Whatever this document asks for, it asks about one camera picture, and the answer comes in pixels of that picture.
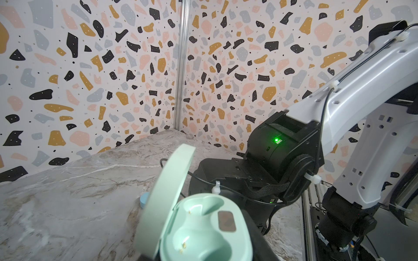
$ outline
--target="terrazzo patterned wall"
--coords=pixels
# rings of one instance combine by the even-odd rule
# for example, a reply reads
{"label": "terrazzo patterned wall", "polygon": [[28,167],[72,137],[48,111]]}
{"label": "terrazzo patterned wall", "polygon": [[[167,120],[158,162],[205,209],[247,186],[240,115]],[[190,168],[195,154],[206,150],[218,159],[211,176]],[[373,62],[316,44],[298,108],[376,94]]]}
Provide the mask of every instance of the terrazzo patterned wall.
{"label": "terrazzo patterned wall", "polygon": [[0,182],[172,125],[181,3],[0,2]]}
{"label": "terrazzo patterned wall", "polygon": [[[359,57],[373,27],[418,22],[414,0],[195,0],[191,11],[182,129],[237,155],[256,126]],[[364,122],[326,157],[319,172],[327,182],[346,167]],[[418,132],[385,185],[417,153]]]}

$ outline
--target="marble tabletop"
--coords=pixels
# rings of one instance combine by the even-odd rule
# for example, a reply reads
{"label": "marble tabletop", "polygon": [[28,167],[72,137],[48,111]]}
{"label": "marble tabletop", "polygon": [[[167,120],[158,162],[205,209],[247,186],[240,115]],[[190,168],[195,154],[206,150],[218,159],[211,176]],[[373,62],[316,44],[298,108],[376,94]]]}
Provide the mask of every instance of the marble tabletop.
{"label": "marble tabletop", "polygon": [[[0,260],[136,260],[139,196],[150,191],[159,160],[181,144],[201,160],[237,157],[191,135],[167,130],[54,169],[0,183]],[[182,189],[187,195],[190,177]],[[278,211],[265,236],[279,259],[302,260],[299,201]]]}

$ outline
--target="small label sticker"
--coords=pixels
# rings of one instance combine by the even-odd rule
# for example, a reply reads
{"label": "small label sticker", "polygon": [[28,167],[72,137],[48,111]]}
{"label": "small label sticker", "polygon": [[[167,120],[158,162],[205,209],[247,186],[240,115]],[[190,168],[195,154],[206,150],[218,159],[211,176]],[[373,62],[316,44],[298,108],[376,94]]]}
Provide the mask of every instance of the small label sticker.
{"label": "small label sticker", "polygon": [[218,222],[219,229],[227,232],[235,232],[237,228],[235,227],[234,215],[229,211],[219,211],[218,212]]}

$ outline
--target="black cable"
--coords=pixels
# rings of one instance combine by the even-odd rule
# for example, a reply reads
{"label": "black cable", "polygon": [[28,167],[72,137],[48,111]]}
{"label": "black cable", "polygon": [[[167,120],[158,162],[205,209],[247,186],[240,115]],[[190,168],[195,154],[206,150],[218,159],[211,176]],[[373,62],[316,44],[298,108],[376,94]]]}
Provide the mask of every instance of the black cable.
{"label": "black cable", "polygon": [[316,207],[316,208],[318,208],[318,209],[320,209],[320,210],[322,210],[322,211],[326,211],[326,209],[325,209],[325,208],[320,207],[320,206],[319,206],[319,204],[321,204],[321,206],[322,206],[322,202],[316,202],[316,203],[315,203],[315,207]]}
{"label": "black cable", "polygon": [[[168,160],[168,159],[166,159],[166,158],[162,158],[162,159],[160,160],[160,165],[161,165],[161,167],[164,167],[164,166],[163,166],[163,161],[167,161],[167,160]],[[195,179],[197,179],[197,180],[199,180],[199,181],[201,181],[201,182],[203,182],[203,183],[206,183],[206,184],[208,184],[208,185],[211,185],[211,186],[215,186],[215,185],[216,185],[216,184],[213,184],[213,183],[211,183],[211,182],[209,182],[209,181],[206,181],[206,180],[203,180],[203,179],[201,179],[201,178],[199,178],[199,177],[196,177],[196,176],[195,176],[195,175],[193,175],[193,173],[191,173],[190,171],[188,171],[188,172],[187,172],[187,174],[189,174],[190,176],[194,177]],[[239,195],[240,197],[245,198],[246,200],[249,200],[249,201],[252,201],[252,202],[256,202],[256,203],[259,203],[259,204],[262,204],[262,205],[269,205],[269,206],[283,206],[283,207],[285,207],[285,206],[286,206],[286,204],[285,204],[285,203],[283,203],[283,202],[280,202],[280,203],[267,203],[267,202],[263,202],[263,201],[259,201],[259,200],[255,200],[255,199],[249,198],[249,197],[247,197],[247,196],[245,196],[245,195],[243,195],[243,194],[239,193],[238,191],[233,190],[233,189],[230,189],[230,188],[228,188],[228,187],[225,187],[225,186],[222,186],[222,185],[220,185],[220,187],[221,187],[221,188],[223,188],[223,189],[229,190],[229,191],[231,191],[231,192],[233,192],[233,193],[235,193],[235,194]]]}
{"label": "black cable", "polygon": [[316,149],[315,166],[313,169],[313,174],[318,173],[318,170],[319,170],[319,154],[321,152],[322,129],[324,128],[326,106],[328,103],[329,96],[331,95],[333,90],[334,88],[329,89],[328,94],[326,95],[326,98],[325,98],[324,107],[322,108],[321,123],[319,124],[319,142],[318,142],[318,147]]}
{"label": "black cable", "polygon": [[271,214],[270,214],[270,216],[268,217],[268,227],[267,227],[267,229],[264,231],[264,236],[265,235],[267,235],[267,233],[270,231],[270,228],[271,228],[271,218],[274,216],[274,214],[276,214],[276,212],[279,210],[279,209],[281,209],[281,208],[283,208],[283,207],[285,207],[286,205],[278,205],[278,206],[275,206],[274,208],[273,208],[273,211],[271,212]]}
{"label": "black cable", "polygon": [[403,204],[403,208],[408,208],[411,201],[418,196],[418,188],[412,193],[412,195],[409,197],[409,199]]}
{"label": "black cable", "polygon": [[402,177],[402,179],[397,183],[396,187],[393,189],[392,195],[389,199],[389,211],[404,225],[407,226],[405,215],[403,210],[399,210],[395,207],[395,203],[398,200],[400,194],[408,187],[412,179],[418,173],[418,159],[414,162],[412,168],[408,170]]}
{"label": "black cable", "polygon": [[377,255],[377,258],[380,258],[379,254],[377,253],[377,250],[376,250],[375,246],[373,245],[372,241],[370,240],[370,238],[367,235],[366,235],[366,238],[370,242],[370,245],[372,245],[372,248],[374,249],[374,251]]}
{"label": "black cable", "polygon": [[362,243],[363,239],[364,236],[360,236],[354,244],[353,257],[351,258],[351,261],[357,261],[357,254],[359,252],[360,244]]}
{"label": "black cable", "polygon": [[405,29],[403,29],[401,32],[399,32],[394,38],[392,38],[387,44],[385,44],[382,48],[380,48],[377,52],[375,52],[374,54],[372,54],[371,56],[367,57],[364,61],[360,62],[359,64],[357,64],[353,69],[351,69],[350,71],[348,71],[345,75],[343,75],[338,81],[341,82],[342,80],[344,80],[347,76],[349,76],[352,72],[354,72],[356,69],[358,69],[361,65],[363,65],[365,62],[367,62],[368,60],[370,60],[371,58],[375,57],[378,53],[380,53],[383,49],[385,49],[387,46],[389,46],[391,43],[395,42],[396,37],[398,35],[400,35],[401,33],[405,32],[406,30],[408,30],[409,28],[413,27],[413,26],[417,26],[418,23],[413,23],[409,26],[407,26]]}

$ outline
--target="white cable tie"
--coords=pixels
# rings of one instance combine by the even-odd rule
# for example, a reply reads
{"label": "white cable tie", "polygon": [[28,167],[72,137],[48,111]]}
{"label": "white cable tie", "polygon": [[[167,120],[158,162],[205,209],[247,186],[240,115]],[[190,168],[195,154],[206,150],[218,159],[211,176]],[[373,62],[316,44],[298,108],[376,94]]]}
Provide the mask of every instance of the white cable tie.
{"label": "white cable tie", "polygon": [[396,36],[396,41],[397,42],[405,41],[406,38],[408,38],[408,36],[409,36],[409,32],[407,31],[401,32],[398,36]]}
{"label": "white cable tie", "polygon": [[321,176],[319,176],[318,174],[311,176],[308,173],[305,173],[304,177],[307,180],[310,180],[315,185],[321,183],[321,180],[322,180]]}
{"label": "white cable tie", "polygon": [[404,211],[404,212],[406,212],[408,214],[412,212],[412,209],[410,209],[410,208],[403,208],[403,207],[399,206],[396,203],[395,204],[390,204],[389,203],[389,205],[394,206],[395,208],[400,209],[400,210],[402,210],[402,211]]}
{"label": "white cable tie", "polygon": [[315,229],[315,233],[318,235],[319,239],[327,246],[329,241],[321,234],[319,229]]}
{"label": "white cable tie", "polygon": [[339,84],[338,80],[332,81],[331,84],[329,85],[331,88],[334,88],[334,90],[337,89],[337,86]]}
{"label": "white cable tie", "polygon": [[219,180],[216,181],[216,185],[212,188],[212,193],[219,195],[221,193],[221,182]]}

